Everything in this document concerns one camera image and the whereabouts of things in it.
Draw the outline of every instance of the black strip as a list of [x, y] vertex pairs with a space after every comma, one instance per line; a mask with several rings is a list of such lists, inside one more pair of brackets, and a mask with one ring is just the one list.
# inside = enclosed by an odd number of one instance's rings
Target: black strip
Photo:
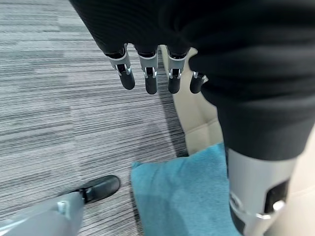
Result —
[[231, 206], [230, 206], [230, 213], [231, 213], [231, 218], [232, 218], [235, 228], [241, 235], [243, 235], [245, 223], [240, 218], [238, 218], [238, 216], [235, 214]]
[[289, 180], [278, 184], [268, 191], [266, 195], [265, 213], [272, 213], [274, 211], [274, 203], [280, 200], [286, 201], [288, 186]]

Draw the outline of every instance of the striped carpet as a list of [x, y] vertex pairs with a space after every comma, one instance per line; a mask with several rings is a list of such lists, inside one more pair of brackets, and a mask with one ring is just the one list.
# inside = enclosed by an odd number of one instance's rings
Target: striped carpet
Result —
[[159, 92], [148, 95], [136, 51], [128, 49], [131, 91], [68, 1], [0, 0], [0, 220], [114, 174], [121, 189], [86, 206], [80, 235], [141, 235], [131, 162], [187, 151], [163, 65]]

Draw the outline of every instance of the blue cloth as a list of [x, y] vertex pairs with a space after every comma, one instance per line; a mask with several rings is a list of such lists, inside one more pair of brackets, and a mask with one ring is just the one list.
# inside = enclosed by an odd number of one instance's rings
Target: blue cloth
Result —
[[223, 144], [163, 163], [133, 163], [131, 184], [145, 236], [239, 236]]

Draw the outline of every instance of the robotic hand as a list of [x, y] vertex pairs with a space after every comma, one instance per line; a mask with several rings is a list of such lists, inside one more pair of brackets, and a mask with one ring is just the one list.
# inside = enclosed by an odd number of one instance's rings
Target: robotic hand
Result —
[[285, 206], [315, 121], [314, 1], [70, 1], [126, 89], [135, 86], [127, 43], [149, 94], [157, 91], [158, 45], [168, 48], [171, 93], [189, 48], [198, 50], [190, 90], [218, 109], [231, 217], [241, 234], [262, 235]]

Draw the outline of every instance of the black fabric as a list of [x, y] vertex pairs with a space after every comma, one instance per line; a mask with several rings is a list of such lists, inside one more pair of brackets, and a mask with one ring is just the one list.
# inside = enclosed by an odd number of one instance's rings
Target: black fabric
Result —
[[70, 0], [103, 51], [195, 47], [225, 144], [259, 159], [299, 155], [315, 119], [313, 0]]

